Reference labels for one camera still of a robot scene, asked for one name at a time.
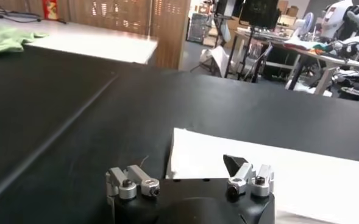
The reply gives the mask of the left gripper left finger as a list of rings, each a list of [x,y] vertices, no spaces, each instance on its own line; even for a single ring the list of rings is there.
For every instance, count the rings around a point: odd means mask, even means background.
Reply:
[[[152,205],[157,203],[160,181],[149,176],[141,168],[148,158],[145,156],[139,164],[127,166],[124,170],[112,167],[106,171],[105,192],[108,205],[114,205],[116,197],[125,202],[136,200],[138,194]]]

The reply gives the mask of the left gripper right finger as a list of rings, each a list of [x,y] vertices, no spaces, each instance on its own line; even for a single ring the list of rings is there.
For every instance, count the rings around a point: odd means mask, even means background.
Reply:
[[[255,197],[269,197],[274,191],[274,171],[270,165],[262,164],[255,170],[244,158],[223,155],[223,161],[230,175],[227,180],[227,196],[236,200],[249,192]]]

